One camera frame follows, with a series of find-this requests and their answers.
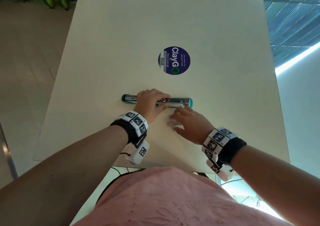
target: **pink shirt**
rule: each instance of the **pink shirt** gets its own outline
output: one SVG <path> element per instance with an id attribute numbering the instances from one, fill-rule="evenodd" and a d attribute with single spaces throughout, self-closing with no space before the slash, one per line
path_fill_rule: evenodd
<path id="1" fill-rule="evenodd" d="M 291 224 L 239 204 L 212 180 L 175 167 L 154 167 L 118 178 L 94 210 L 74 226 Z"/>

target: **person's right hand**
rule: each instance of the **person's right hand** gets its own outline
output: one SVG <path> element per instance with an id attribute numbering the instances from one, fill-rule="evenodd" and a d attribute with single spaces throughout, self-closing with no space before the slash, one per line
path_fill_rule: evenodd
<path id="1" fill-rule="evenodd" d="M 215 129 L 203 115 L 188 106 L 178 107 L 170 118 L 175 119 L 184 127 L 184 129 L 174 127 L 173 130 L 195 144 L 202 145 L 209 133 Z"/>

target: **light strip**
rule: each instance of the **light strip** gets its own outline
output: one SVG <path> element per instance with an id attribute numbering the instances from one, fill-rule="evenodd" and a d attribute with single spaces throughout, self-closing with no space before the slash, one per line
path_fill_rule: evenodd
<path id="1" fill-rule="evenodd" d="M 281 65 L 278 68 L 276 68 L 275 69 L 276 70 L 276 75 L 279 75 L 283 71 L 285 71 L 286 69 L 289 69 L 292 65 L 294 65 L 298 61 L 302 60 L 304 57 L 306 57 L 307 55 L 311 54 L 313 51 L 317 50 L 318 48 L 320 48 L 320 42 L 318 42 L 316 45 L 308 48 L 303 53 L 297 55 L 296 57 L 290 59 L 288 62 L 286 62 L 283 65 Z"/>

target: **black wristband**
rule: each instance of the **black wristband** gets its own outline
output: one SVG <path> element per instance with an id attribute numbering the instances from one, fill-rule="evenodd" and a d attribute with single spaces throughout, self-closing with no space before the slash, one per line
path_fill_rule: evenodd
<path id="1" fill-rule="evenodd" d="M 132 143 L 134 140 L 138 138 L 134 128 L 130 125 L 129 122 L 119 119 L 119 120 L 115 120 L 113 123 L 110 124 L 110 126 L 112 125 L 118 125 L 120 127 L 123 127 L 123 129 L 127 132 L 128 134 L 127 144 Z"/>
<path id="2" fill-rule="evenodd" d="M 233 157 L 243 146 L 246 145 L 247 143 L 238 137 L 230 139 L 229 142 L 222 147 L 222 150 L 218 156 L 218 160 L 225 165 L 231 166 L 230 164 Z"/>

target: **round purple sticker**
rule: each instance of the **round purple sticker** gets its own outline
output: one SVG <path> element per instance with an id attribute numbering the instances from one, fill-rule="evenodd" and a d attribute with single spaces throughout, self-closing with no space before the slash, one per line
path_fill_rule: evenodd
<path id="1" fill-rule="evenodd" d="M 183 48 L 168 47 L 159 54 L 158 64 L 167 74 L 180 75 L 189 68 L 190 56 Z"/>

